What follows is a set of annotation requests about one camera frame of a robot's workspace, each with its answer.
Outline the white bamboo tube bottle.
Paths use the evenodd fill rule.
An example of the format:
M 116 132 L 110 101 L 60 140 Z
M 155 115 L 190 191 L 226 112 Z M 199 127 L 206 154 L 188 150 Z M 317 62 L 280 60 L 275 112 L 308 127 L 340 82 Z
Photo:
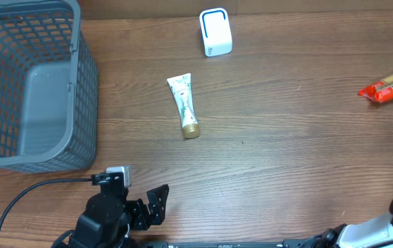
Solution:
M 194 113 L 192 100 L 191 74 L 183 74 L 168 78 L 166 81 L 174 97 L 184 138 L 192 139 L 200 135 L 199 124 Z

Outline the San Remo spaghetti pack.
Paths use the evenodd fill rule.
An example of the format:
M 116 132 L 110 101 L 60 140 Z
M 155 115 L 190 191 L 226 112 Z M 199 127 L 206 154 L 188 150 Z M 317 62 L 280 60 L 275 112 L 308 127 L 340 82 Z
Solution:
M 377 102 L 383 103 L 393 99 L 393 74 L 366 86 L 358 93 L 359 96 Z

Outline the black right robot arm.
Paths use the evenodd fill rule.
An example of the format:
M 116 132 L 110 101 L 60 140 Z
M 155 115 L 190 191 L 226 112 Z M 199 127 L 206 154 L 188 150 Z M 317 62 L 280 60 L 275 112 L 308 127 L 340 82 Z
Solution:
M 393 199 L 383 215 L 356 225 L 342 224 L 298 244 L 299 247 L 386 248 L 393 247 Z

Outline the white barcode scanner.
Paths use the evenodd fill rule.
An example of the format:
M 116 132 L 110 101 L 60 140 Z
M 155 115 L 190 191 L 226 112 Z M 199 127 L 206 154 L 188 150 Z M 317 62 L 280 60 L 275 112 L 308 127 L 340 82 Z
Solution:
M 224 8 L 204 10 L 199 15 L 204 52 L 207 57 L 232 51 L 232 32 L 228 13 Z

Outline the grey plastic basket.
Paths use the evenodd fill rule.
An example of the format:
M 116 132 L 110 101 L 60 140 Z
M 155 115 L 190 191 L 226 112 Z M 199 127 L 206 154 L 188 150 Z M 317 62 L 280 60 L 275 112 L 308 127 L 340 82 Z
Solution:
M 0 168 L 89 168 L 99 70 L 74 0 L 0 1 Z

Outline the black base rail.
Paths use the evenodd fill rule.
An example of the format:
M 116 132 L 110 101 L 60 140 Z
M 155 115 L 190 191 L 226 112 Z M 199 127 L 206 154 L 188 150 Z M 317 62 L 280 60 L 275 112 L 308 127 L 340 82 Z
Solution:
M 140 244 L 141 248 L 310 248 L 317 239 L 285 239 L 280 242 L 166 242 L 151 241 Z

